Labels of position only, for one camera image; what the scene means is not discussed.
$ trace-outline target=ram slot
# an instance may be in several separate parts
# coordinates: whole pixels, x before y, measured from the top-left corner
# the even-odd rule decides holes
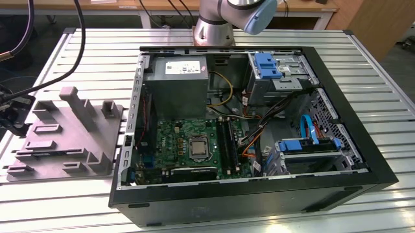
[[[226,144],[229,148],[229,163],[230,163],[230,168],[232,172],[238,172],[238,162],[237,162],[237,150],[236,150],[236,142],[234,142],[234,137],[233,137],[233,128],[232,128],[232,122],[226,120],[224,122],[225,125],[225,132],[226,132]]]
[[[229,148],[226,144],[225,133],[225,122],[216,120],[216,135],[217,135],[217,145],[220,151],[220,163],[221,163],[221,173],[224,175],[230,175],[230,166],[229,166]]]

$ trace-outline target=power supply label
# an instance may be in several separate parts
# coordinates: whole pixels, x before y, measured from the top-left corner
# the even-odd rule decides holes
[[[198,61],[166,62],[165,74],[200,74]]]

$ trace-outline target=open computer tower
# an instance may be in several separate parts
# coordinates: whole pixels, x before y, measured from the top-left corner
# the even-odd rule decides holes
[[[312,47],[141,47],[109,207],[138,226],[324,211],[397,182]]]

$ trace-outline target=white label sticker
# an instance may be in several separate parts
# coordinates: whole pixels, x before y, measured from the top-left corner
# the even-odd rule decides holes
[[[256,161],[253,161],[252,166],[260,172],[260,165],[258,165],[258,163]]]
[[[270,147],[265,146],[264,153],[268,153],[270,151],[270,149],[272,149]]]
[[[120,9],[136,9],[136,6],[118,6]]]
[[[288,67],[277,67],[280,71],[289,71]]]
[[[248,98],[246,97],[242,97],[241,98],[241,104],[248,106]]]
[[[200,74],[200,62],[166,62],[165,74]]]

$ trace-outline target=aluminum slotted table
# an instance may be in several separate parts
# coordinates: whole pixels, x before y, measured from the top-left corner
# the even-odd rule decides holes
[[[345,94],[364,127],[396,173],[399,183],[368,193],[328,212],[164,226],[170,232],[407,232],[415,227],[415,105],[353,35],[341,31],[265,30],[256,36],[234,30],[240,46],[313,46]],[[58,77],[77,56],[80,30],[62,34],[36,84]],[[76,73],[36,93],[57,106],[62,86],[76,86],[92,105],[114,100],[128,107],[140,46],[189,46],[186,29],[88,29],[86,47]],[[26,122],[34,120],[29,115]],[[0,142],[0,179],[5,182],[10,151],[24,139],[6,133]],[[145,231],[108,208],[112,177],[0,186],[1,232]]]

